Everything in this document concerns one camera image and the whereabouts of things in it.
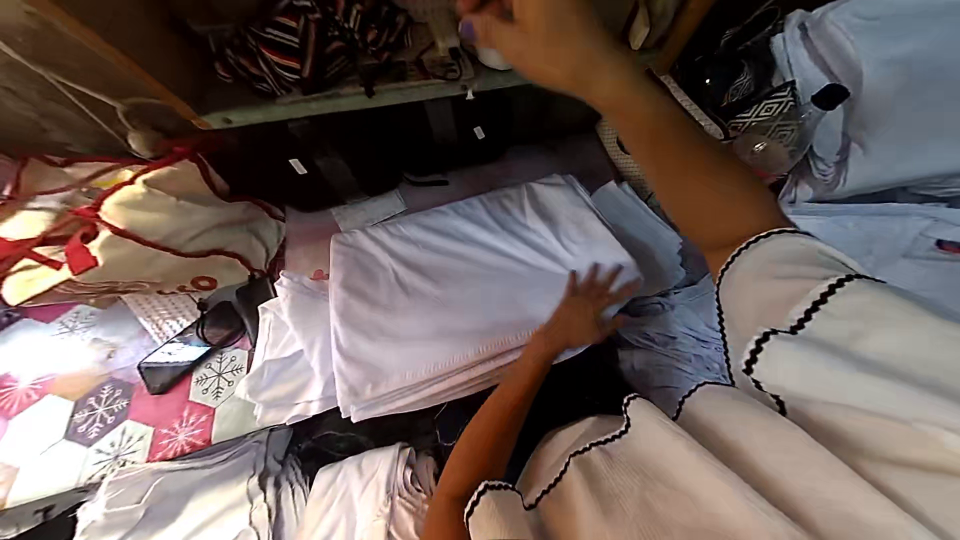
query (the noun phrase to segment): finger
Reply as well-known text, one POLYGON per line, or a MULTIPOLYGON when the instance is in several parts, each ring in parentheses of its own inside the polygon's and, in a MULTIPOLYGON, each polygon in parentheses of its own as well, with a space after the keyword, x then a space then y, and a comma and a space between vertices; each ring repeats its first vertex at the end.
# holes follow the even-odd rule
POLYGON ((486 4, 486 0, 457 0, 457 13, 460 15, 473 13, 484 4, 486 4))
POLYGON ((617 276, 619 276, 620 272, 622 271, 623 271, 623 265, 617 264, 616 266, 614 266, 613 270, 611 270, 606 276, 604 276, 604 279, 600 281, 600 286, 603 287, 604 292, 610 291, 610 287, 613 286, 613 282, 616 281, 617 276))
POLYGON ((489 13, 507 18, 514 8, 513 0, 457 0, 457 14, 489 13))
POLYGON ((613 292, 610 297, 609 305, 618 304, 624 300, 627 300, 628 298, 633 298, 636 292, 640 289, 640 285, 642 283, 643 280, 640 278, 624 283, 623 286, 613 292))
POLYGON ((580 283, 583 288, 593 288, 597 283, 597 274, 600 273, 600 265, 594 262, 590 265, 590 269, 587 270, 587 275, 584 277, 584 280, 580 283))
POLYGON ((460 36, 468 43, 497 49, 507 56, 523 48, 523 34, 513 23, 489 13, 472 13, 460 22, 460 36))
POLYGON ((577 292, 577 271, 570 270, 569 275, 566 276, 566 288, 564 289, 564 296, 573 296, 577 292))

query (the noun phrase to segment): striped fabric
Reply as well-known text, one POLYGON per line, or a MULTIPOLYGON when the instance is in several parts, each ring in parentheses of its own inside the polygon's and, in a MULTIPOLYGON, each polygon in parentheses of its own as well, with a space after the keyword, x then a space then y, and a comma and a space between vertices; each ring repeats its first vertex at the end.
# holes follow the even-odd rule
POLYGON ((217 40, 214 69, 260 94, 335 85, 364 56, 382 63, 403 46, 412 18, 390 0, 279 0, 270 14, 217 40))

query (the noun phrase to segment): plastic bottle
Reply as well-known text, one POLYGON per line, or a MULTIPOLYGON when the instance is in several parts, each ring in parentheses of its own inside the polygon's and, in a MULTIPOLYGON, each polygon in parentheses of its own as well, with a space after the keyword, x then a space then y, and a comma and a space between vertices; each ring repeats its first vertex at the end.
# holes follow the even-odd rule
POLYGON ((847 101, 850 91, 830 83, 806 103, 757 122, 733 141, 733 151, 760 177, 776 177, 797 164, 813 141, 820 120, 847 101))

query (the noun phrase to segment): white blouse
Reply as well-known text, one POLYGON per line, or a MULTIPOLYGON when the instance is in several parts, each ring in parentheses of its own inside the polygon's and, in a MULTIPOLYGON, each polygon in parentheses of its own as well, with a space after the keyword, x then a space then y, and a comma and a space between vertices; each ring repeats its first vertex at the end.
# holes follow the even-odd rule
POLYGON ((741 246, 717 301, 734 387, 548 435, 471 538, 960 537, 957 314, 796 230, 741 246))

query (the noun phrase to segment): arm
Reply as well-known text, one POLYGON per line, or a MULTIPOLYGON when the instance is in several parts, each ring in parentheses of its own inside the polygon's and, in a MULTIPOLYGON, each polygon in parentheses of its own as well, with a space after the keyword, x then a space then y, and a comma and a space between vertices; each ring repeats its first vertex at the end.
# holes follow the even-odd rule
POLYGON ((530 404, 553 360, 567 349, 598 343, 616 328, 617 321, 604 319, 602 312, 628 298, 636 283, 611 291, 620 268, 602 279, 597 271, 594 265, 579 283, 576 273, 570 273, 553 316, 530 339, 460 435, 427 509, 422 540, 469 538, 464 528, 467 502, 480 482, 503 477, 530 404))
POLYGON ((636 70, 582 0, 460 0, 459 8, 468 13, 465 38, 498 49, 526 77, 579 96, 610 120, 714 276, 743 241, 792 226, 750 169, 636 70))

